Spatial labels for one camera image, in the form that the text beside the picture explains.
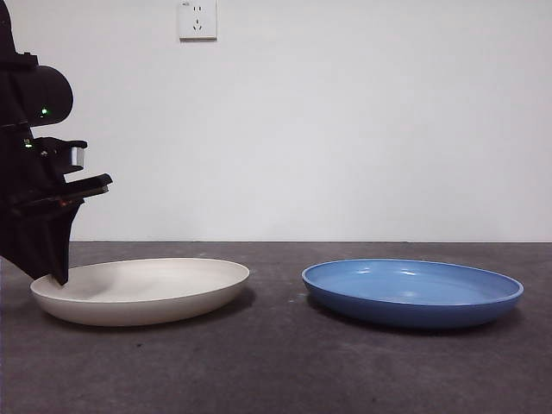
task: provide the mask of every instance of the wall socket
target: wall socket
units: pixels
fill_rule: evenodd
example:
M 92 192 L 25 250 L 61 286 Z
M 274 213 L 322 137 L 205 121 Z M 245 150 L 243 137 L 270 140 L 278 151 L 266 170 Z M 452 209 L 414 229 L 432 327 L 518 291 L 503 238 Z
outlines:
M 216 40 L 216 0 L 182 0 L 178 7 L 181 41 Z

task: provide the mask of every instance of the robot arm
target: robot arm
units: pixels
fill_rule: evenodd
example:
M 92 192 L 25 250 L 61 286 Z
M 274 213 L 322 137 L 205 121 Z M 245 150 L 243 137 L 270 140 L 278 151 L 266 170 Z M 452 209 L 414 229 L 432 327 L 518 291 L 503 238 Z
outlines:
M 67 183 L 83 169 L 84 141 L 34 138 L 32 127 L 63 121 L 71 86 L 36 56 L 16 52 L 0 0 L 0 255 L 33 279 L 68 277 L 69 236 L 84 198 L 104 193 L 108 174 Z

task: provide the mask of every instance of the gray floor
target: gray floor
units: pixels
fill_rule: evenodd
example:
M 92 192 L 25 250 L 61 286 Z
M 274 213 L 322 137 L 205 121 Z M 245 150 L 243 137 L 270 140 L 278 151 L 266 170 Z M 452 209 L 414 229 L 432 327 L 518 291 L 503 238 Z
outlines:
M 105 329 L 42 313 L 31 279 L 2 268 L 4 414 L 552 412 L 552 244 L 72 244 L 72 266 L 153 257 L 241 262 L 232 304 L 188 321 Z M 357 323 L 309 300 L 314 263 L 439 260 L 511 275 L 517 309 L 476 329 Z

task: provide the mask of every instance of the white plate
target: white plate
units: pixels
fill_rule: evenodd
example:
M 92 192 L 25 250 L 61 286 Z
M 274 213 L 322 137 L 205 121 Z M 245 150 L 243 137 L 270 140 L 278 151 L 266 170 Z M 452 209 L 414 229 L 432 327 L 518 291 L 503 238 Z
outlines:
M 148 325 L 213 311 L 235 298 L 248 276 L 246 267 L 224 260 L 129 260 L 69 269 L 64 286 L 44 276 L 31 291 L 44 311 L 70 322 Z

